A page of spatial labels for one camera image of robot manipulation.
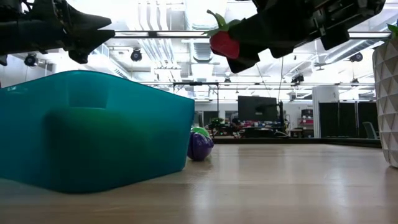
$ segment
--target black partition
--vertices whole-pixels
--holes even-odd
[[[358,127],[356,122],[356,103],[338,103],[338,136],[357,138]]]
[[[359,102],[358,103],[358,130],[360,138],[367,138],[363,122],[370,122],[376,132],[379,131],[377,124],[377,106],[376,102]]]
[[[319,112],[321,138],[358,138],[356,103],[319,103]]]
[[[321,138],[338,136],[338,103],[319,103]]]

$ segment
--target green strawberry leaves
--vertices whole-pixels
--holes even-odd
[[[209,37],[217,34],[220,31],[227,32],[231,26],[239,24],[241,22],[239,19],[234,19],[231,22],[226,23],[225,19],[220,14],[211,12],[210,10],[207,10],[207,13],[211,14],[212,16],[214,16],[214,18],[216,18],[217,24],[218,24],[218,29],[209,30],[209,31],[206,31],[206,32],[203,33],[203,34],[206,34]]]
[[[211,12],[210,10],[207,10],[206,12],[216,18],[218,28],[221,28],[226,25],[225,19],[220,14],[218,14],[218,13],[215,14],[214,12]]]
[[[392,32],[392,38],[396,38],[398,37],[398,27],[391,25],[391,24],[387,24],[388,29]]]

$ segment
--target wooden table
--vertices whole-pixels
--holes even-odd
[[[380,149],[220,145],[183,172],[98,194],[0,180],[0,223],[398,223],[397,189]]]

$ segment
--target plastic bin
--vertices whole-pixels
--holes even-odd
[[[69,71],[0,89],[0,177],[66,193],[182,170],[194,101]]]

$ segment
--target white textured vase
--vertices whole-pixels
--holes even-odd
[[[398,39],[373,53],[373,71],[380,140],[384,157],[398,167]]]

